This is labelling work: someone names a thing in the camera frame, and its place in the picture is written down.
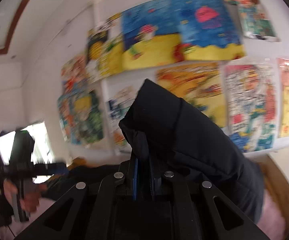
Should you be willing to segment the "person's left hand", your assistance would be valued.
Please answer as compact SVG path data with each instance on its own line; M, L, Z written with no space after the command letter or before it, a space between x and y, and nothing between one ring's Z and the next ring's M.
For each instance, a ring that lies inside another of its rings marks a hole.
M12 205L12 195L17 194L17 187L8 179L3 182L4 195ZM46 184L36 184L33 192L25 194L24 198L20 199L21 209L26 212L35 212L39 206L39 200L43 192L47 191Z

